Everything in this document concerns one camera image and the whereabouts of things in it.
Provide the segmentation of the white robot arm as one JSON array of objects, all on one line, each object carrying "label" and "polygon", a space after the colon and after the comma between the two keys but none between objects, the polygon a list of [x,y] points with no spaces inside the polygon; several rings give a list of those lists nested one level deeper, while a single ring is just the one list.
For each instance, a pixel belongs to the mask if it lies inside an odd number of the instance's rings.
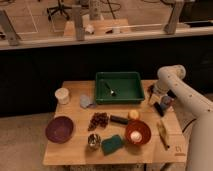
[{"label": "white robot arm", "polygon": [[183,82],[183,65],[158,69],[153,93],[160,96],[171,90],[196,117],[187,153],[186,171],[213,171],[213,101]]}]

